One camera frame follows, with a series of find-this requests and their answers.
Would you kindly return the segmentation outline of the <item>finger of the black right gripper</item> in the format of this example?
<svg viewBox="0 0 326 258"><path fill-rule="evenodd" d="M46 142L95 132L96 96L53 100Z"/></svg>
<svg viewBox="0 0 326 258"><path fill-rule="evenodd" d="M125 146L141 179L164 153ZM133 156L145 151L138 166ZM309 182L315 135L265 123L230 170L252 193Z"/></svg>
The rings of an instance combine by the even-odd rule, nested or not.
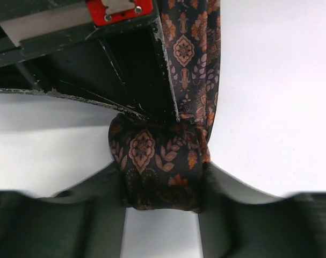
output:
<svg viewBox="0 0 326 258"><path fill-rule="evenodd" d="M21 53L36 61L43 93L130 113L143 119L178 117L158 17L98 26L67 19L19 18Z"/></svg>

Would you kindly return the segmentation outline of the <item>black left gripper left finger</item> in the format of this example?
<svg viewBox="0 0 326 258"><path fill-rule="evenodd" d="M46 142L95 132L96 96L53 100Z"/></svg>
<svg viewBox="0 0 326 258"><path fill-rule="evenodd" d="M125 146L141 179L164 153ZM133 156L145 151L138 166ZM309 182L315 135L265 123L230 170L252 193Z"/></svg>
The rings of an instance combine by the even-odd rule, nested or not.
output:
<svg viewBox="0 0 326 258"><path fill-rule="evenodd" d="M115 163L52 197L0 190L0 257L119 257L125 213Z"/></svg>

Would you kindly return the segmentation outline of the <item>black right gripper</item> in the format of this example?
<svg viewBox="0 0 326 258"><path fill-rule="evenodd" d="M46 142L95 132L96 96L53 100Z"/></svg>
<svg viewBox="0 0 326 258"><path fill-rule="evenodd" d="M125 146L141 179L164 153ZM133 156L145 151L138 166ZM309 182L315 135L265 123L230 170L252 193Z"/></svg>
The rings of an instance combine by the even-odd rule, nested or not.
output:
<svg viewBox="0 0 326 258"><path fill-rule="evenodd" d="M0 1L0 93L136 93L159 83L155 1Z"/></svg>

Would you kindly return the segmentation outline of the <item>dark brown paisley tie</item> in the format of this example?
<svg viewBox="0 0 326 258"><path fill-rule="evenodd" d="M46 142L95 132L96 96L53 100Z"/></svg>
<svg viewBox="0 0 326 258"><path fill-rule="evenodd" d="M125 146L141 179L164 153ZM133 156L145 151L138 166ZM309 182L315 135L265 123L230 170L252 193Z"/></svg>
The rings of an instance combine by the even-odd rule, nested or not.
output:
<svg viewBox="0 0 326 258"><path fill-rule="evenodd" d="M220 2L163 1L160 8L179 121L118 114L108 141L126 206L199 213L219 92Z"/></svg>

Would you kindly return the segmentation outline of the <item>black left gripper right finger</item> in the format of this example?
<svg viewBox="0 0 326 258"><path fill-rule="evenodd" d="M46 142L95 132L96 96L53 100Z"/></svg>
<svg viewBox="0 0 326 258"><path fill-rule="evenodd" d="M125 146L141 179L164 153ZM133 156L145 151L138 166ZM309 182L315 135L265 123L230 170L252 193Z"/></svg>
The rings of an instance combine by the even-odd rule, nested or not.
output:
<svg viewBox="0 0 326 258"><path fill-rule="evenodd" d="M326 257L326 192L274 198L205 167L204 257Z"/></svg>

